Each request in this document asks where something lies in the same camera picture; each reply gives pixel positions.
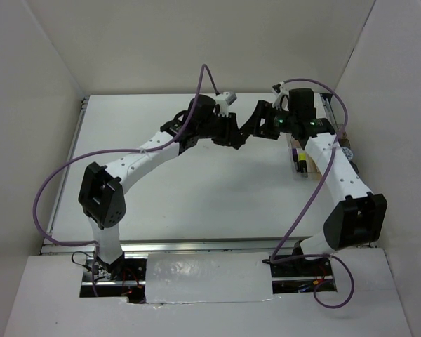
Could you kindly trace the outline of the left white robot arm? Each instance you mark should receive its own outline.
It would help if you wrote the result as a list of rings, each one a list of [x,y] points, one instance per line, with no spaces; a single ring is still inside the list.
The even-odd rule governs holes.
[[[109,280],[122,276],[125,267],[120,243],[119,223],[126,214],[126,193],[157,166],[195,146],[200,139],[240,148],[244,139],[236,115],[229,106],[233,92],[214,98],[199,95],[186,110],[167,121],[136,153],[127,154],[103,166],[93,162],[84,172],[79,203],[92,227],[97,242],[95,256],[99,271]]]

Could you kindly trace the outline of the purple black highlighter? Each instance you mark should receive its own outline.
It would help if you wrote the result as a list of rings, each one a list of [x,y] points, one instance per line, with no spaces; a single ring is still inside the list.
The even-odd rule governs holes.
[[[299,159],[298,159],[298,151],[295,148],[292,149],[292,159],[293,159],[295,170],[299,172],[300,166],[299,166]]]

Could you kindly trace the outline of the yellow black highlighter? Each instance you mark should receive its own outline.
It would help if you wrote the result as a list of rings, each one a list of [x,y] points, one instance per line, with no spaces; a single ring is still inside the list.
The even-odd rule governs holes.
[[[298,154],[298,159],[299,159],[300,173],[307,174],[307,159],[306,159],[306,154],[304,152],[300,152]]]

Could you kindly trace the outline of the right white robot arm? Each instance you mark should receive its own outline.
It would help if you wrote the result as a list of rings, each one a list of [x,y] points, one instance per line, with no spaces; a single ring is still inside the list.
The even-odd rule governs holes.
[[[326,118],[318,118],[314,92],[310,88],[287,93],[286,108],[281,100],[258,101],[250,119],[242,126],[244,135],[276,140],[281,133],[291,135],[313,160],[326,186],[334,209],[322,230],[295,245],[292,266],[299,275],[308,275],[322,254],[332,254],[351,246],[379,239],[387,210],[383,194],[375,194],[360,179],[342,150],[337,133]]]

